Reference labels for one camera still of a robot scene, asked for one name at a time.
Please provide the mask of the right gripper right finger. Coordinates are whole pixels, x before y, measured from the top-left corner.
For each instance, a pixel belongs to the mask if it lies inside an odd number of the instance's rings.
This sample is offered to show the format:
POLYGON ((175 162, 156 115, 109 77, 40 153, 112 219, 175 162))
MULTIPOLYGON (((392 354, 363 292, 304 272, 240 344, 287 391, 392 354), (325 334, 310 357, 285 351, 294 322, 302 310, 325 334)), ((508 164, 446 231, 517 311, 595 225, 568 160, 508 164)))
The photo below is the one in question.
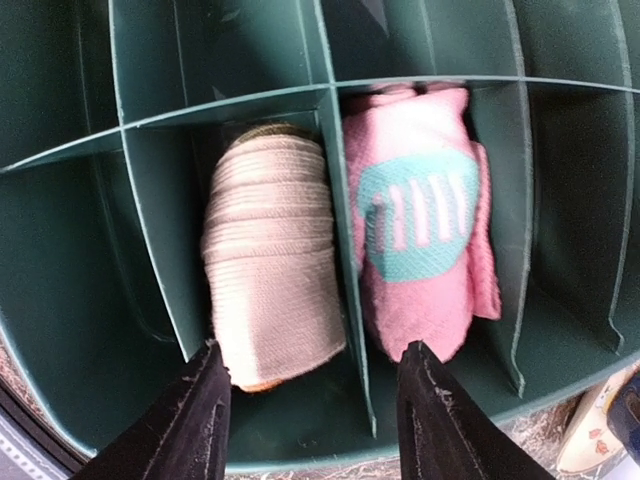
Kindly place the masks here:
POLYGON ((552 477, 483 413, 423 342, 408 345, 397 380, 403 479, 552 477))

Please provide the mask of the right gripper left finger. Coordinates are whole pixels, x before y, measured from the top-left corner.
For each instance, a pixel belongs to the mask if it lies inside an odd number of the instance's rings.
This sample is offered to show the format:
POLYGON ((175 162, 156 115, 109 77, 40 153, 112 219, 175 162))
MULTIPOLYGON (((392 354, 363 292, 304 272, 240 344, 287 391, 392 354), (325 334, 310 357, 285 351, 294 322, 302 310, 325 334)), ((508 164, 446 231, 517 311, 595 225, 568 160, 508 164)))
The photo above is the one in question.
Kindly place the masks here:
POLYGON ((209 339, 149 409, 75 479, 222 479, 231 383, 209 339))

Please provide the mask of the beige sock with olive toe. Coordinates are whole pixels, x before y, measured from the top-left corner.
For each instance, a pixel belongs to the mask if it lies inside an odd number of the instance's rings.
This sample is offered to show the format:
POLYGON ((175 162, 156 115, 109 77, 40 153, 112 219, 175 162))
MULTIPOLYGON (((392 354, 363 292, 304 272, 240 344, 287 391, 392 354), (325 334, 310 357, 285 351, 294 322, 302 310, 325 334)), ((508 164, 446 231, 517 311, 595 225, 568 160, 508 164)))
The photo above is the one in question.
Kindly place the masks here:
POLYGON ((309 131, 259 125, 218 161, 201 255, 234 386, 263 392, 345 349, 334 223, 324 151, 309 131))

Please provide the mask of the pink patterned sock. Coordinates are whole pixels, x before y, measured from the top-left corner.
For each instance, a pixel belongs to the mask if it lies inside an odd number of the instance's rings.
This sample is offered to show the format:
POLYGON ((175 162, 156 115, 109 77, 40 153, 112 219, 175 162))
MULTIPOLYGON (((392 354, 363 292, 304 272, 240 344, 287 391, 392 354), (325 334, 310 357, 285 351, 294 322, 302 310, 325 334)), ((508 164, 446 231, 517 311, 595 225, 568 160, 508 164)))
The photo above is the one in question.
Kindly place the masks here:
POLYGON ((449 361, 474 318, 501 316, 468 100, 462 87, 402 88, 357 98, 342 123, 362 315, 393 362, 414 341, 449 361))

